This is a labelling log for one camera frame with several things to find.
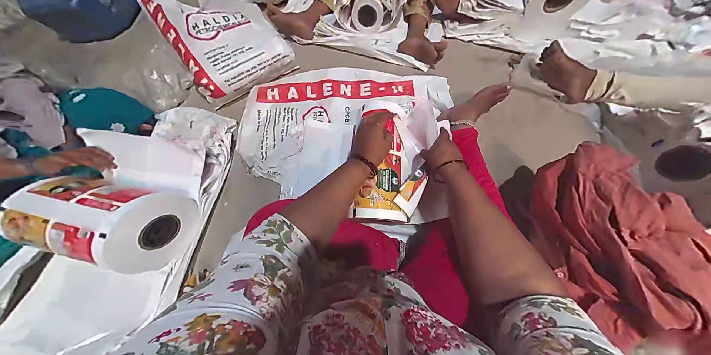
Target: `black thread bracelet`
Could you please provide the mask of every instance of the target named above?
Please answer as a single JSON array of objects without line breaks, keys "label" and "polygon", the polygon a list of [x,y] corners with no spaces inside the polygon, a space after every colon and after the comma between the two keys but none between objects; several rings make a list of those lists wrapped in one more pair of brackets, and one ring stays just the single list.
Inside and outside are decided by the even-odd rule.
[{"label": "black thread bracelet", "polygon": [[440,169],[442,169],[442,166],[449,165],[450,163],[462,163],[462,164],[464,165],[464,167],[467,168],[467,170],[469,170],[469,165],[468,165],[467,162],[465,162],[464,160],[461,160],[461,159],[448,160],[448,161],[444,162],[443,164],[439,165],[437,168],[434,169],[434,172],[432,173],[432,178],[433,178],[436,182],[442,183],[442,184],[445,184],[445,183],[446,183],[445,181],[438,180],[438,179],[437,179],[437,174],[439,173]]},{"label": "black thread bracelet", "polygon": [[373,178],[378,175],[378,168],[375,167],[373,162],[368,160],[368,158],[366,158],[362,155],[358,155],[357,153],[351,153],[351,155],[349,155],[348,158],[360,160],[361,162],[363,162],[368,167],[368,169],[370,169],[370,178]]}]

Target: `khaki clothing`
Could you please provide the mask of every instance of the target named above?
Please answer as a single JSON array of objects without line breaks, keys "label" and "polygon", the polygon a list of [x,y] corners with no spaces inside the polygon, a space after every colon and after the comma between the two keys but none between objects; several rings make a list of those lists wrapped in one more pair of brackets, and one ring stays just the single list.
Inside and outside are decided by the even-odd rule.
[{"label": "khaki clothing", "polygon": [[689,104],[711,104],[711,78],[651,77],[599,70],[586,102],[682,111]]}]

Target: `teal cloth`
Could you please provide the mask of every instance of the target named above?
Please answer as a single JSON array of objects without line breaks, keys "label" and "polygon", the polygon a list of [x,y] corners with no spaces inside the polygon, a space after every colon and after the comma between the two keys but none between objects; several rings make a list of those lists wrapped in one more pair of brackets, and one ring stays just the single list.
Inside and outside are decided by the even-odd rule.
[{"label": "teal cloth", "polygon": [[122,124],[123,132],[138,134],[141,124],[151,121],[153,112],[136,99],[109,88],[73,89],[59,95],[59,108],[74,129],[112,130]]},{"label": "teal cloth", "polygon": [[[132,97],[109,88],[73,89],[58,95],[60,111],[67,123],[74,129],[112,130],[111,125],[119,123],[124,127],[124,133],[138,134],[138,128],[143,123],[153,122],[153,112],[141,102]],[[54,150],[36,146],[27,133],[19,130],[5,129],[0,132],[7,144],[17,150],[18,158],[46,156]],[[63,175],[100,178],[101,173],[87,168],[75,166],[62,170]],[[0,180],[0,184],[26,186],[46,176],[33,176]],[[22,248],[21,245],[7,241],[0,236],[0,266]]]}]

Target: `leg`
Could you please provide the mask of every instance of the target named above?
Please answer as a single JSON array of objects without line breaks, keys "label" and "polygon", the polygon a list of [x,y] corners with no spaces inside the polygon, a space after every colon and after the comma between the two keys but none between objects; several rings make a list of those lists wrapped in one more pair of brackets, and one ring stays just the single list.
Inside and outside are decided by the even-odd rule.
[{"label": "leg", "polygon": [[558,41],[543,50],[538,71],[538,78],[565,94],[569,104],[611,102],[682,112],[689,109],[687,104],[711,102],[708,77],[635,76],[588,69],[569,57]]},{"label": "leg", "polygon": [[[247,222],[243,238],[259,227],[269,216],[281,212],[293,201],[293,199],[278,200],[259,209]],[[349,269],[367,265],[386,272],[397,269],[400,242],[372,227],[351,219],[344,219],[333,235],[324,257],[343,260]]]},{"label": "leg", "polygon": [[267,4],[267,16],[282,34],[312,40],[316,23],[321,16],[332,13],[335,4],[336,0],[315,0],[300,13],[283,13],[278,7]]},{"label": "leg", "polygon": [[442,59],[447,42],[433,43],[425,37],[433,9],[432,0],[407,0],[404,5],[407,37],[400,42],[398,52],[408,54],[426,64],[436,64]]},{"label": "leg", "polygon": [[[486,87],[467,102],[449,109],[443,119],[475,122],[508,93],[506,86]],[[476,142],[477,136],[478,132],[474,128],[464,127],[452,132],[452,141],[457,144],[469,165],[471,175],[508,217],[501,194],[486,168]],[[482,321],[483,309],[470,304],[467,290],[461,280],[451,223],[449,219],[443,219],[429,224],[423,245],[414,250],[413,256],[408,254],[407,263],[401,270],[413,281],[414,288],[433,311],[477,337],[485,337],[483,325],[477,323]],[[432,276],[433,271],[437,271],[436,277]]]}]

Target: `woman's hand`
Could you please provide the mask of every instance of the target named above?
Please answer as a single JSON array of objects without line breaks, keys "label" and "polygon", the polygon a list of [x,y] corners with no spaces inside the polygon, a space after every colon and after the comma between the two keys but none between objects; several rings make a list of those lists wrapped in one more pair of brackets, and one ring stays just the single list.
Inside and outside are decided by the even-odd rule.
[{"label": "woman's hand", "polygon": [[32,163],[33,169],[47,176],[59,173],[71,166],[86,166],[98,171],[116,169],[114,157],[102,149],[77,148],[44,156]]},{"label": "woman's hand", "polygon": [[[434,140],[432,147],[430,149],[423,149],[420,152],[420,156],[424,159],[425,163],[427,163],[427,167],[433,172],[445,162],[464,159],[461,152],[459,152],[457,144],[451,142],[449,139],[449,132],[444,127],[440,128],[440,136]],[[443,178],[446,178],[448,173],[452,171],[457,172],[457,169],[466,171],[466,168],[463,163],[454,162],[437,170],[437,173]]]},{"label": "woman's hand", "polygon": [[358,126],[351,152],[373,162],[377,167],[393,147],[393,135],[387,131],[388,123],[393,123],[395,114],[378,112],[366,116]]}]

